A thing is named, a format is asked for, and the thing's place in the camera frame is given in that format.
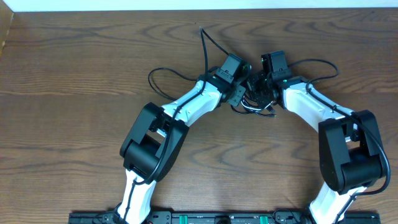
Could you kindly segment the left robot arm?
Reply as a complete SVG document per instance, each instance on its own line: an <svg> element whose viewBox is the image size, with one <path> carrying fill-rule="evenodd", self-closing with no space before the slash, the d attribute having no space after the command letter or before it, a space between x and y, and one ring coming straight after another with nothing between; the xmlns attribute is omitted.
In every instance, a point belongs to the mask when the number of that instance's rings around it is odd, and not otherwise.
<svg viewBox="0 0 398 224"><path fill-rule="evenodd" d="M190 126L221 103L238 105L246 91L243 81L227 82L218 75L208 80L200 77L174 102L143 107L120 149L127 180L116 210L119 223L142 223L147 218L155 185L176 161Z"/></svg>

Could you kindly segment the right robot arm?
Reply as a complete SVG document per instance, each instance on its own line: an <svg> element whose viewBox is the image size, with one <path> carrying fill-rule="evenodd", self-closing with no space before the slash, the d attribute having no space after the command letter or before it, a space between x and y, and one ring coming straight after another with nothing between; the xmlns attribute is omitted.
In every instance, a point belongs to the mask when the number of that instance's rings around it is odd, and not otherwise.
<svg viewBox="0 0 398 224"><path fill-rule="evenodd" d="M386 190L391 167L370 111L355 112L336 104L290 70L255 73L247 85L258 105L279 105L318 133L324 183L309 206L312 223L338 223L359 196Z"/></svg>

